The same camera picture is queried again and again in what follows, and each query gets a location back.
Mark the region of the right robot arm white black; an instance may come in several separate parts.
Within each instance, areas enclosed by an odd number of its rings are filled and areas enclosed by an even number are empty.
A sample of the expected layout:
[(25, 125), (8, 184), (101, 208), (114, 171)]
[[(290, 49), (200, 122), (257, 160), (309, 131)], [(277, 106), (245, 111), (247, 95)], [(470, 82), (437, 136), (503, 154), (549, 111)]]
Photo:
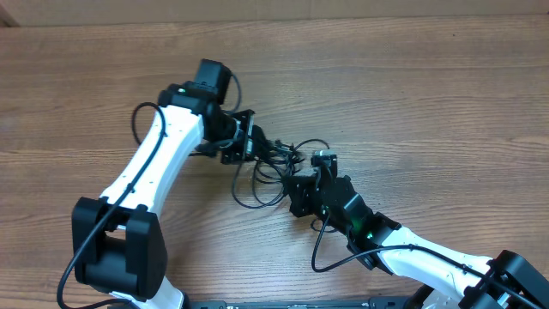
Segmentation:
[(451, 250), (423, 239), (380, 212), (373, 212), (348, 176), (326, 172), (282, 180), (291, 212), (315, 215), (347, 239), (354, 259), (367, 269), (404, 276), (456, 301), (460, 308), (546, 308), (548, 280), (524, 257), (503, 250), (495, 257)]

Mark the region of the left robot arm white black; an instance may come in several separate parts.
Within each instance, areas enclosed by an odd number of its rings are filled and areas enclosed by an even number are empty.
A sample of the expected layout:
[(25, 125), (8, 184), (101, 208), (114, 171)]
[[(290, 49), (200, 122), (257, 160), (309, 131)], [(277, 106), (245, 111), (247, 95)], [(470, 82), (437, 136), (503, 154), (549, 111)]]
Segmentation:
[(269, 155), (253, 112), (222, 108), (236, 76), (221, 62), (203, 59), (193, 80), (160, 92), (154, 121), (129, 164), (97, 198), (82, 197), (72, 212), (74, 256), (70, 274), (101, 293), (111, 308), (188, 308), (189, 297), (166, 276), (160, 228), (166, 197), (192, 155), (220, 155), (237, 164)]

